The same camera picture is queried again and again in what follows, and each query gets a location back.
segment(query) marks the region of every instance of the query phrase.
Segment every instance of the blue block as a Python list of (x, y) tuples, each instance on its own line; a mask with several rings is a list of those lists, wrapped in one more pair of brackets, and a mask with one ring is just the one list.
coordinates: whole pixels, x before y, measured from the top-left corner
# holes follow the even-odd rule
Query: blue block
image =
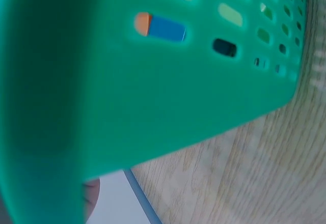
[(169, 19), (153, 16), (149, 27), (149, 36), (181, 42), (184, 38), (185, 27)]

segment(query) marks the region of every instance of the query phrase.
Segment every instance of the plastic basket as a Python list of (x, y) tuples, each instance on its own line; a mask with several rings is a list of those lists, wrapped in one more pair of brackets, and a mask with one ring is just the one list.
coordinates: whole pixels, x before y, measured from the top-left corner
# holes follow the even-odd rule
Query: plastic basket
[[(184, 40), (140, 35), (141, 12), (184, 25)], [(82, 223), (82, 181), (286, 104), (305, 12), (306, 0), (0, 0), (0, 184), (13, 219)]]

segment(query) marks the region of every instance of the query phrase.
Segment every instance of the orange block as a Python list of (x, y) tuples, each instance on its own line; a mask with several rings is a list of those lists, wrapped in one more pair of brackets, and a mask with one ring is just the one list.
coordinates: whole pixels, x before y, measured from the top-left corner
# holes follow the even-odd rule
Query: orange block
[(152, 16), (149, 13), (139, 13), (136, 17), (136, 29), (143, 36), (148, 35), (149, 25)]

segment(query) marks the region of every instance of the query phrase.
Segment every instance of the wood grain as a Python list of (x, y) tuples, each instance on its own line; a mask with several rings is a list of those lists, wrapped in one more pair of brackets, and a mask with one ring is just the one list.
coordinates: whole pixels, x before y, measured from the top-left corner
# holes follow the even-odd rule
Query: wood grain
[(286, 107), (133, 169), (164, 224), (326, 223), (326, 0)]

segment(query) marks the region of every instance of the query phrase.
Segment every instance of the white surface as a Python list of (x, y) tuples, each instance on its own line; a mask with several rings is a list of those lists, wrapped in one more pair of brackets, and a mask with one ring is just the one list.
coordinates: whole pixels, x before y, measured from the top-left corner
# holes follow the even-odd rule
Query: white surface
[(150, 224), (123, 171), (100, 181), (99, 198), (87, 224)]

